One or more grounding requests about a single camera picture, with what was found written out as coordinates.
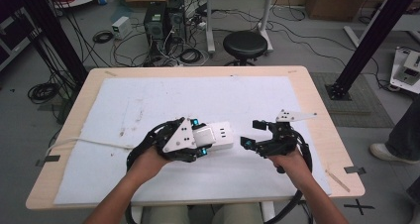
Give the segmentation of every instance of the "stool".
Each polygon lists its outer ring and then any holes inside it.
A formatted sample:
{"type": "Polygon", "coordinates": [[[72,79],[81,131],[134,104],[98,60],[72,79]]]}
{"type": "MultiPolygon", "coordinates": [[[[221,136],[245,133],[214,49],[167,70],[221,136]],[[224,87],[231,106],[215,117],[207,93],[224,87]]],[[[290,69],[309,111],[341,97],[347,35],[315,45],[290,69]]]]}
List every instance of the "stool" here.
{"type": "Polygon", "coordinates": [[[228,35],[223,40],[223,48],[233,56],[235,60],[225,64],[225,66],[233,65],[254,65],[248,59],[257,60],[262,56],[268,47],[266,39],[260,34],[250,31],[235,32],[228,35]]]}

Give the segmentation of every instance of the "mat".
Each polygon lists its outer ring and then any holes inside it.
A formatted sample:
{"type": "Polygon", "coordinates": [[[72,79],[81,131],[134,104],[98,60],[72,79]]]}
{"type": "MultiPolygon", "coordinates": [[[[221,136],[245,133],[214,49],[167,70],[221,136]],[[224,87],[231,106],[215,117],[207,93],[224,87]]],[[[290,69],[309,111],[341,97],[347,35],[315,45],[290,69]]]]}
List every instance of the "mat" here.
{"type": "Polygon", "coordinates": [[[331,100],[325,88],[339,73],[310,73],[336,127],[392,128],[392,120],[373,93],[366,79],[359,75],[349,90],[351,101],[331,100]]]}

